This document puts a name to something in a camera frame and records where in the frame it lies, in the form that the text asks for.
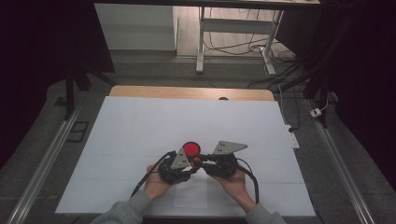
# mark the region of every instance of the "aluminum rail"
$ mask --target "aluminum rail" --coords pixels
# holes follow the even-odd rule
[[[309,111],[315,109],[312,105],[312,100],[305,100],[305,105]],[[361,192],[359,191],[358,187],[356,186],[350,172],[347,169],[346,164],[338,151],[337,146],[335,145],[334,141],[332,140],[332,136],[330,135],[327,129],[324,129],[318,119],[314,120],[315,126],[317,127],[318,133],[320,138],[325,145],[330,158],[332,159],[332,163],[334,164],[335,170],[337,171],[338,175],[341,178],[341,182],[344,185],[346,193],[350,197],[350,201],[352,202],[353,206],[355,207],[356,213],[361,220],[362,224],[375,224],[375,221],[370,213],[369,207],[367,206],[366,201],[364,201],[363,197],[361,196]]]
[[[53,163],[58,157],[62,146],[64,145],[64,141],[66,140],[67,135],[73,127],[73,124],[87,99],[87,95],[88,93],[83,93],[82,99],[78,102],[78,105],[76,106],[76,109],[70,116],[69,120],[64,120],[61,124],[61,127],[59,128],[54,139],[49,145],[46,154],[44,155],[41,162],[38,164],[38,167],[35,170],[32,178],[30,179],[29,184],[27,185],[20,200],[15,206],[14,211],[8,218],[7,224],[20,224],[23,223],[26,219],[30,209],[35,202],[35,198],[43,187],[43,184],[46,181],[48,174],[50,173],[50,169],[52,168]]]

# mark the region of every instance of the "human hand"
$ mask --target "human hand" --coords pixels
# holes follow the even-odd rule
[[[244,209],[246,213],[252,210],[256,203],[250,198],[246,187],[245,173],[236,170],[235,174],[228,178],[211,175],[224,188],[224,190]]]
[[[148,166],[147,172],[149,172],[152,167],[153,164]],[[172,187],[161,179],[160,174],[158,173],[158,166],[154,169],[153,172],[155,173],[151,173],[151,175],[146,180],[145,185],[145,192],[151,200],[160,198],[166,193],[166,191],[168,191]]]

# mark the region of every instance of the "sleeve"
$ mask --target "sleeve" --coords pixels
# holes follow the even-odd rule
[[[245,215],[245,220],[248,224],[286,224],[278,212],[269,213],[261,203]]]
[[[106,213],[97,217],[92,224],[142,223],[143,214],[151,206],[152,200],[146,192],[139,190],[128,202],[116,202]]]

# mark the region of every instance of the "metal bracket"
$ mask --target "metal bracket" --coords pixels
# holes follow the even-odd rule
[[[186,153],[184,152],[184,149],[181,148],[177,155],[175,156],[174,161],[172,162],[172,166],[171,169],[175,170],[175,169],[180,169],[180,168],[186,168],[189,167],[190,163],[189,163],[189,159],[186,156]]]
[[[235,153],[235,151],[239,151],[239,150],[242,150],[247,147],[248,147],[248,145],[246,145],[246,144],[219,141],[218,145],[216,146],[215,150],[213,151],[213,154],[214,155],[229,155],[229,154]]]

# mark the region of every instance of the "wire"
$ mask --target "wire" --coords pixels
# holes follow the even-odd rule
[[[245,169],[242,166],[236,165],[236,169],[244,172],[245,174],[247,174],[250,179],[253,181],[254,184],[254,194],[256,196],[256,203],[260,202],[260,195],[259,195],[259,183],[257,182],[256,176],[253,175],[253,173],[251,173],[249,170]]]
[[[297,108],[297,120],[298,120],[298,127],[295,128],[294,130],[297,130],[297,129],[300,129],[300,127],[301,127],[301,120],[300,120],[300,108],[297,103],[296,86],[294,86],[293,92],[294,92],[294,103],[296,104],[296,108]]]
[[[273,83],[271,83],[267,89],[269,90],[273,85],[275,85],[276,83],[280,83],[283,79],[287,78],[288,76],[290,76],[295,70],[297,70],[297,68],[300,67],[300,65],[298,63],[294,63],[292,64],[290,67],[292,67],[291,70],[289,70],[287,73],[285,73],[285,75],[282,78],[278,78],[276,81],[274,81]]]
[[[155,164],[152,166],[151,170],[149,170],[145,176],[140,180],[140,182],[137,184],[137,186],[134,188],[134,192],[132,192],[131,198],[137,193],[137,191],[142,187],[142,185],[146,182],[146,180],[149,178],[149,176],[154,172],[154,169],[158,166],[158,164],[165,159],[165,157],[170,156],[174,151],[167,152],[165,155],[163,155]]]
[[[271,86],[273,86],[275,83],[277,83],[277,82],[280,82],[280,81],[282,81],[283,79],[285,79],[287,76],[289,76],[292,72],[294,72],[300,65],[298,64],[298,66],[297,67],[295,67],[295,68],[292,68],[293,66],[295,66],[297,63],[294,63],[294,64],[292,64],[291,66],[289,66],[288,68],[286,68],[283,72],[281,72],[281,73],[279,73],[278,74],[278,77],[268,77],[268,78],[264,78],[264,79],[262,79],[262,80],[257,80],[257,81],[252,81],[252,82],[250,82],[248,85],[247,85],[247,89],[249,89],[252,85],[254,85],[254,84],[258,84],[258,83],[263,83],[263,82],[266,82],[266,81],[269,81],[269,80],[273,80],[273,79],[276,79],[276,81],[275,82],[273,82],[273,83],[271,83],[268,87],[267,87],[267,89],[269,89]]]
[[[326,98],[326,105],[320,109],[320,111],[326,109],[327,105],[329,104],[329,98]]]
[[[264,69],[265,74],[268,77],[272,77],[272,78],[278,78],[278,79],[284,79],[285,77],[288,77],[292,72],[294,72],[298,67],[300,67],[300,65],[298,63],[293,63],[291,64],[289,67],[287,67],[285,70],[283,70],[283,72],[277,74],[276,76],[272,76],[268,73],[267,70]]]
[[[212,17],[212,9],[213,9],[213,7],[210,8],[209,17]],[[260,10],[258,10],[258,13],[257,13],[257,16],[256,16],[256,20],[259,19],[259,16],[260,16]],[[259,40],[252,41],[252,40],[253,40],[253,36],[250,38],[250,41],[248,41],[247,43],[237,44],[237,45],[232,45],[232,46],[227,46],[227,47],[215,47],[215,46],[213,45],[213,42],[212,42],[212,33],[209,32],[209,43],[210,43],[211,48],[206,44],[205,41],[204,41],[204,45],[205,45],[205,47],[207,47],[208,49],[217,50],[217,51],[220,51],[220,52],[223,52],[223,53],[227,53],[227,54],[231,54],[231,55],[244,55],[244,54],[248,54],[248,53],[250,53],[250,52],[261,53],[261,52],[262,52],[261,49],[260,49],[259,51],[255,51],[254,49],[258,49],[259,47],[262,47],[262,45],[255,45],[255,46],[250,46],[250,45],[251,45],[252,43],[257,43],[257,42],[260,42],[260,41],[267,40],[268,38],[264,38],[264,39],[259,39]],[[248,51],[242,52],[242,53],[233,53],[233,52],[230,52],[230,51],[227,51],[227,50],[223,50],[223,49],[230,49],[230,48],[240,47],[240,46],[244,46],[244,45],[248,45],[248,46],[247,46],[247,47],[248,47]]]
[[[267,40],[267,39],[268,39],[268,38],[259,39],[259,40],[252,41],[251,43],[260,42],[260,41],[264,41],[264,40]],[[249,42],[246,42],[246,43],[243,43],[243,44],[237,44],[237,45],[226,46],[226,47],[213,47],[213,48],[207,47],[207,48],[209,48],[209,49],[230,49],[230,48],[235,48],[235,47],[244,46],[244,45],[246,45],[246,44],[249,44]]]
[[[253,171],[251,170],[250,166],[248,165],[248,163],[246,161],[239,159],[239,158],[236,158],[236,159],[239,161],[242,161],[248,167],[249,171],[253,174]]]
[[[287,124],[287,122],[285,121],[285,116],[284,116],[284,114],[283,114],[282,90],[280,89],[280,85],[279,85],[279,84],[277,84],[277,87],[279,88],[279,94],[280,94],[280,112],[282,113],[283,122],[284,122],[285,124]]]
[[[271,59],[272,59],[274,62],[279,63],[279,64],[284,64],[284,63],[295,63],[295,62],[297,61],[295,58],[281,58],[281,57],[279,57],[279,55],[280,55],[281,53],[283,53],[283,52],[288,52],[288,51],[291,51],[291,50],[289,50],[289,49],[282,50],[282,51],[280,51],[280,52],[277,54],[277,56],[275,56],[275,55],[274,55],[274,52],[270,49],[270,52],[271,52],[270,57],[271,57]]]

